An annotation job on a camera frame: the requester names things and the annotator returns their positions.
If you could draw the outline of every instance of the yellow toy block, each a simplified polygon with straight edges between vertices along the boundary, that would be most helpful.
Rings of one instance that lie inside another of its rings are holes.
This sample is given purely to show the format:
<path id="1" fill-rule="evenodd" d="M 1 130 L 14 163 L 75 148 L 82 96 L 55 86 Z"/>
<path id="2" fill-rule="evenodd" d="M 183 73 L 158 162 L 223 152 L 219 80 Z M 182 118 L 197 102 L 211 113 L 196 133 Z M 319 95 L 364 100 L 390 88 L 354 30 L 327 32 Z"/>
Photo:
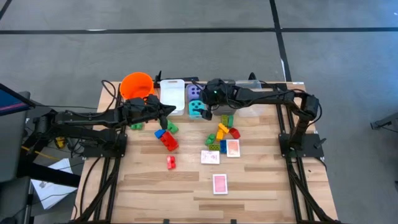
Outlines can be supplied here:
<path id="1" fill-rule="evenodd" d="M 217 131 L 217 137 L 216 137 L 217 141 L 223 140 L 223 137 L 224 137 L 224 132 L 223 132 L 222 130 L 219 129 L 219 130 Z"/>
<path id="2" fill-rule="evenodd" d="M 225 125 L 218 123 L 218 127 L 219 127 L 218 130 L 222 130 L 225 134 L 228 134 L 229 130 Z"/>

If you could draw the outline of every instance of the white container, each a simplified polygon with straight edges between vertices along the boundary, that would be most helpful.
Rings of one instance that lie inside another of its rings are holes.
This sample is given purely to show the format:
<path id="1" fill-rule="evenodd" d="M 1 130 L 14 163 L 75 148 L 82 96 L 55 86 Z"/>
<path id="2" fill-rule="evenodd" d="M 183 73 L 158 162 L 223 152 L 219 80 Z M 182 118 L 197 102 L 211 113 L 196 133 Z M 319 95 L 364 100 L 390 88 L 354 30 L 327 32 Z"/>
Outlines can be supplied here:
<path id="1" fill-rule="evenodd" d="M 176 107 L 169 116 L 183 115 L 185 107 L 184 80 L 160 81 L 160 102 L 165 105 L 173 105 Z"/>

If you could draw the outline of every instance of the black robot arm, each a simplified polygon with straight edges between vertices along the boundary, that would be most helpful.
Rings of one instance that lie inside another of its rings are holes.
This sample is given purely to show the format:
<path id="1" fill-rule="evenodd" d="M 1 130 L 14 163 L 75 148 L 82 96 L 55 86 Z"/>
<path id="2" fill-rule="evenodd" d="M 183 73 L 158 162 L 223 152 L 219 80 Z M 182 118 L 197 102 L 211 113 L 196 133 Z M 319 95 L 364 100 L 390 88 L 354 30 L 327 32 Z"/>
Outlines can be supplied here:
<path id="1" fill-rule="evenodd" d="M 118 128 L 159 119 L 162 129 L 167 129 L 166 117 L 173 110 L 175 106 L 163 105 L 155 95 L 126 100 L 121 106 L 102 113 L 50 110 L 34 119 L 34 132 L 23 145 L 27 148 L 35 146 L 33 150 L 40 151 L 49 140 L 62 136 L 85 139 L 81 143 L 85 147 L 85 157 L 120 157 L 124 155 L 127 137 L 118 134 Z M 108 129 L 97 131 L 85 128 L 92 125 L 103 125 Z"/>
<path id="2" fill-rule="evenodd" d="M 285 105 L 293 114 L 298 116 L 297 125 L 291 131 L 289 146 L 295 150 L 302 150 L 302 138 L 308 125 L 317 117 L 319 100 L 302 90 L 287 91 L 252 91 L 241 88 L 234 82 L 224 82 L 220 79 L 209 81 L 201 91 L 202 102 L 208 105 L 207 110 L 200 110 L 203 118 L 211 120 L 211 108 L 228 105 L 233 109 L 245 108 L 255 104 Z M 301 99 L 298 106 L 295 98 Z"/>

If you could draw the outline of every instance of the monitor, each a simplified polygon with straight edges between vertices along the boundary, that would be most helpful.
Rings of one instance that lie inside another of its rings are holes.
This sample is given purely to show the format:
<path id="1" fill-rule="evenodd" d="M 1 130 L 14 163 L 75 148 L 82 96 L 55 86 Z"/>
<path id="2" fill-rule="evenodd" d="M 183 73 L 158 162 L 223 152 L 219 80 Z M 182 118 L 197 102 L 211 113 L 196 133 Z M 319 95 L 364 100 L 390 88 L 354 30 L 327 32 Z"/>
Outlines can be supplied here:
<path id="1" fill-rule="evenodd" d="M 0 116 L 34 108 L 35 104 L 0 83 Z"/>

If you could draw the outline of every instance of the gray floor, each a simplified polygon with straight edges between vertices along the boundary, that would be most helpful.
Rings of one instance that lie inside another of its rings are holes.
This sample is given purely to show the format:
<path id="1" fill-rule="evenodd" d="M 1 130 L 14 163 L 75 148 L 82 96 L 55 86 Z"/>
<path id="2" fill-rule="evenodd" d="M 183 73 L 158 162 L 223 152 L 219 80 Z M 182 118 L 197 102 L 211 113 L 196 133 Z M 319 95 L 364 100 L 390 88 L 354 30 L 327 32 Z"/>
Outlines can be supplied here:
<path id="1" fill-rule="evenodd" d="M 282 27 L 396 27 L 397 1 L 276 0 Z M 268 1 L 13 0 L 0 29 L 273 27 Z M 398 32 L 283 34 L 292 79 L 319 97 L 317 123 L 340 220 L 396 223 L 398 140 L 369 123 L 398 112 Z M 285 80 L 274 33 L 0 35 L 1 82 L 48 105 L 96 106 L 100 80 Z M 68 157 L 53 149 L 47 153 Z M 49 164 L 50 161 L 39 161 Z M 65 222 L 74 195 L 35 223 Z"/>

